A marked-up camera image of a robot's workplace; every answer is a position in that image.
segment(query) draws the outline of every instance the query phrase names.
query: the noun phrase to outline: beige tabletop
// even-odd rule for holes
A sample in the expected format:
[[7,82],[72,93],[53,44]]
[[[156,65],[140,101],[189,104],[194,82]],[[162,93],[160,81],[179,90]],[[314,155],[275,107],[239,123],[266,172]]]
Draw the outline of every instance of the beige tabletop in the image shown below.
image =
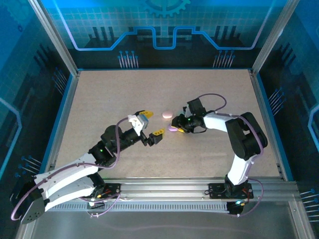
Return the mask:
[[[247,70],[120,70],[81,72],[56,167],[74,161],[99,140],[105,128],[136,111],[154,112],[149,133],[166,127],[162,112],[182,111],[187,101],[205,93],[219,93],[228,104],[221,112],[251,112],[265,126]],[[206,110],[223,104],[218,97],[202,98]],[[131,128],[121,124],[123,131]],[[112,170],[102,177],[220,177],[232,165],[234,153],[228,135],[217,130],[185,134],[166,130],[153,147],[141,142],[121,152]],[[271,145],[255,163],[250,176],[278,176]]]

